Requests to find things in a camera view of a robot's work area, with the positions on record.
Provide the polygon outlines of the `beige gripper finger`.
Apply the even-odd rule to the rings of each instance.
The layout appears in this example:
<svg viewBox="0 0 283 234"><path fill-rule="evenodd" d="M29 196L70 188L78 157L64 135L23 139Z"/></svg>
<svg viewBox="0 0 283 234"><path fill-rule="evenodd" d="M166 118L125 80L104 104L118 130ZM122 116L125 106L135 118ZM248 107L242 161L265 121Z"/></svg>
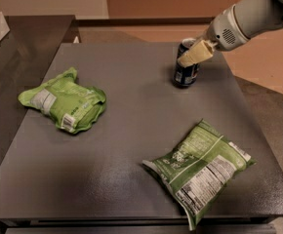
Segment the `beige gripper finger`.
<svg viewBox="0 0 283 234"><path fill-rule="evenodd" d="M189 67L210 59L213 54L214 43L209 40L198 39L177 59L177 62L182 67Z"/></svg>

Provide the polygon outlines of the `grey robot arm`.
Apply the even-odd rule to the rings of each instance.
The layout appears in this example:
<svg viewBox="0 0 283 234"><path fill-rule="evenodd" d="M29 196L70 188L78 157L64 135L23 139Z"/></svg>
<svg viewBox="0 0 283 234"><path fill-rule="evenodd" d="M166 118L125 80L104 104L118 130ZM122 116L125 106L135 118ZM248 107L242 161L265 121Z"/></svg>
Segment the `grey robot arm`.
<svg viewBox="0 0 283 234"><path fill-rule="evenodd" d="M283 28L283 0L241 0L217 15L179 58L182 67L228 52L267 31Z"/></svg>

